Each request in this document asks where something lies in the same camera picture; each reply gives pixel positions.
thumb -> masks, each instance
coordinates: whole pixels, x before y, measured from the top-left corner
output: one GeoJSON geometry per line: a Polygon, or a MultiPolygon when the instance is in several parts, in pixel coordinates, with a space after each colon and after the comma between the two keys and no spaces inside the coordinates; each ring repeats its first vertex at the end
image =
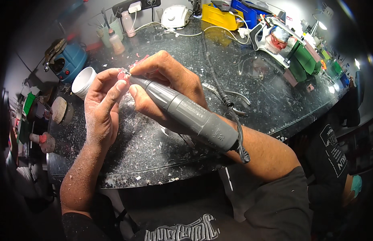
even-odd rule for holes
{"type": "Polygon", "coordinates": [[[129,88],[130,94],[136,103],[136,111],[160,122],[165,119],[164,113],[147,95],[146,91],[138,84],[133,84],[129,88]]]}
{"type": "Polygon", "coordinates": [[[100,107],[110,112],[114,104],[120,101],[120,96],[127,92],[127,87],[128,84],[125,80],[118,80],[114,86],[109,89],[105,98],[102,100],[100,107]]]}

yellow plastic bin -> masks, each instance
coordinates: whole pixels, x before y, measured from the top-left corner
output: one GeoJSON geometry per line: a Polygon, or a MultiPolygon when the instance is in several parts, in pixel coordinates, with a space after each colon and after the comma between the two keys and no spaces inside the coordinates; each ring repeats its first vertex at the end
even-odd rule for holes
{"type": "MultiPolygon", "coordinates": [[[[236,10],[237,15],[244,19],[243,12],[236,10]]],[[[228,13],[221,12],[220,9],[213,6],[213,3],[203,5],[202,20],[216,26],[224,27],[228,30],[236,30],[244,25],[243,22],[236,23],[236,16],[228,13]]]]}

fingernail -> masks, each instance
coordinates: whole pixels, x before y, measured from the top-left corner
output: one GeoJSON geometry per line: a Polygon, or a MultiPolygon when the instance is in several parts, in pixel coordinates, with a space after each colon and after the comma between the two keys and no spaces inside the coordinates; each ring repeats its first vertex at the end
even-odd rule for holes
{"type": "Polygon", "coordinates": [[[132,85],[132,86],[130,86],[129,91],[130,91],[130,94],[132,95],[132,97],[134,98],[137,94],[137,88],[134,85],[132,85]]]}
{"type": "Polygon", "coordinates": [[[118,80],[118,84],[116,85],[116,89],[121,92],[122,89],[126,86],[126,84],[127,84],[126,81],[118,80]]]}

blue machine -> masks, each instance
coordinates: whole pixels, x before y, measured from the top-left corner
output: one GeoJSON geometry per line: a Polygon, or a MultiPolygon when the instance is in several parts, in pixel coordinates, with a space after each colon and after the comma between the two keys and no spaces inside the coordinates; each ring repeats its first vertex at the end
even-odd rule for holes
{"type": "Polygon", "coordinates": [[[63,84],[72,82],[82,70],[87,53],[77,42],[57,39],[44,53],[44,71],[51,69],[63,84]]]}

lamp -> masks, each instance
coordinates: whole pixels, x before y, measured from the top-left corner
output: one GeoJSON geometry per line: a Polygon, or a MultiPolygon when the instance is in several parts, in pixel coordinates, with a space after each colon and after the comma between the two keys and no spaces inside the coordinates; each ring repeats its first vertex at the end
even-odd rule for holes
{"type": "Polygon", "coordinates": [[[334,11],[331,9],[331,7],[326,6],[325,3],[323,4],[326,8],[324,10],[320,10],[321,13],[312,15],[316,19],[316,24],[311,31],[311,36],[314,36],[318,24],[320,28],[324,30],[327,30],[327,27],[330,26],[330,21],[334,14],[334,11]]]}

